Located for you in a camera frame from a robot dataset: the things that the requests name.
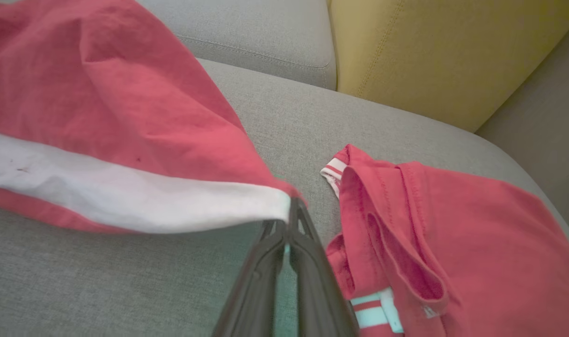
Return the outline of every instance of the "white stripe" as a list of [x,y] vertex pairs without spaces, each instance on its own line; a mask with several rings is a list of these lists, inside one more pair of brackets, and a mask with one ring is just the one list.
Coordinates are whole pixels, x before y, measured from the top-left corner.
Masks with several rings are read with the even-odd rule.
[[387,316],[381,307],[369,308],[355,312],[360,329],[382,324],[388,324]]
[[387,316],[387,320],[389,321],[393,332],[403,333],[403,326],[399,318],[399,312],[395,307],[392,288],[388,287],[387,289],[380,292],[380,305],[382,307],[382,310],[385,312],[385,316]]
[[339,170],[341,172],[345,171],[345,167],[347,167],[347,164],[345,164],[345,162],[336,158],[332,158],[328,165],[336,168],[336,170]]
[[321,170],[320,170],[320,174],[321,174],[323,177],[332,176],[332,177],[334,177],[334,178],[335,178],[336,180],[338,180],[338,181],[341,180],[341,175],[339,175],[338,173],[336,173],[335,171],[333,171],[333,170],[331,170],[331,169],[329,169],[329,168],[327,168],[327,167],[321,169]]
[[145,233],[288,221],[291,205],[276,188],[161,176],[1,134],[0,188]]
[[380,293],[373,293],[372,295],[351,299],[351,305],[368,303],[369,301],[380,301]]
[[432,310],[430,307],[423,307],[423,309],[424,309],[424,314],[426,314],[426,318],[430,319],[438,317],[438,313],[436,313],[436,311]]

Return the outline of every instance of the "yellow cushion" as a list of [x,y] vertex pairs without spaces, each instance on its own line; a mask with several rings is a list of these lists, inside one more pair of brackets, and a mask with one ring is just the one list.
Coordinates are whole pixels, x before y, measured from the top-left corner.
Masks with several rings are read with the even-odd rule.
[[569,0],[331,0],[338,91],[474,132],[569,30]]

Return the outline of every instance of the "sofa armrest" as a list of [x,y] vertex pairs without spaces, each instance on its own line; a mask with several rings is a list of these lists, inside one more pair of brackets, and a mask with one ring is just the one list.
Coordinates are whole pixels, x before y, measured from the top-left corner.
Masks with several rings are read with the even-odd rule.
[[569,33],[477,134],[524,167],[569,224]]
[[474,132],[569,29],[569,0],[331,0],[338,91]]

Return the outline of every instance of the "sofa seat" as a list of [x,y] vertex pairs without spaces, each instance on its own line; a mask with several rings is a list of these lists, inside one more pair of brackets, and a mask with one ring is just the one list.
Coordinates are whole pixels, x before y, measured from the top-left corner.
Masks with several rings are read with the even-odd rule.
[[[201,64],[272,172],[309,204],[324,244],[340,231],[320,169],[347,143],[545,194],[501,149],[454,126],[282,77]],[[0,209],[0,335],[210,335],[259,224],[179,235],[100,235]],[[276,336],[296,335],[295,275],[278,282]]]

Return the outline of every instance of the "gray fabric surface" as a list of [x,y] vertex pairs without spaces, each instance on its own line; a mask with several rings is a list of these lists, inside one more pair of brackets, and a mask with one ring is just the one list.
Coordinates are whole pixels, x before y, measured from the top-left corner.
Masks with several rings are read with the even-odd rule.
[[336,89],[325,0],[137,0],[199,58]]
[[524,167],[569,224],[569,32],[477,134]]
[[[201,62],[272,172],[304,194],[324,244],[340,220],[319,171],[347,143],[377,159],[502,179],[550,205],[514,160],[473,134],[331,90]],[[207,336],[256,231],[257,224],[246,224],[182,235],[95,235],[0,210],[0,334]],[[278,283],[278,336],[295,335],[294,280],[288,270]]]

